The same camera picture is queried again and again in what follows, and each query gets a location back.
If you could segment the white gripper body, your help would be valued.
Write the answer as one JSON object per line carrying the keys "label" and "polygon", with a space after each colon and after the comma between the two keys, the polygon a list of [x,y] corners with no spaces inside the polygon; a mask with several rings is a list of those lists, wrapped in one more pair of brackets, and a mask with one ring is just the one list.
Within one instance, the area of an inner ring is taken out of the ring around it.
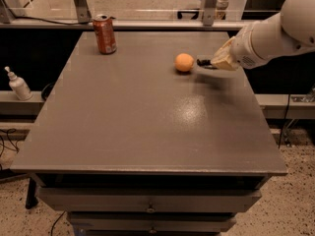
{"label": "white gripper body", "polygon": [[244,27],[232,42],[230,54],[245,69],[267,64],[271,58],[270,43],[273,27],[266,22],[254,22]]}

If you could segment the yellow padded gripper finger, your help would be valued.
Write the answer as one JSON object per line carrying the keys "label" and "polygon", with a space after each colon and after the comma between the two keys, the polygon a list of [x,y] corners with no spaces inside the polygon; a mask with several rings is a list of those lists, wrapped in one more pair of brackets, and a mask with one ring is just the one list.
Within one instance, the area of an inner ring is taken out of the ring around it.
{"label": "yellow padded gripper finger", "polygon": [[239,64],[230,53],[231,44],[233,41],[234,37],[230,38],[221,48],[215,52],[211,59],[211,64],[213,67],[226,71],[236,71],[239,68]]}

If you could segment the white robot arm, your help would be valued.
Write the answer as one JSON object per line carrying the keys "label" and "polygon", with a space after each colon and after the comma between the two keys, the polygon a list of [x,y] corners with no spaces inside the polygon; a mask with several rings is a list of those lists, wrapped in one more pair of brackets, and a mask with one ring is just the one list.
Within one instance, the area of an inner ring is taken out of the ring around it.
{"label": "white robot arm", "polygon": [[254,69],[283,56],[315,51],[315,0],[285,0],[270,18],[243,27],[212,57],[218,69]]}

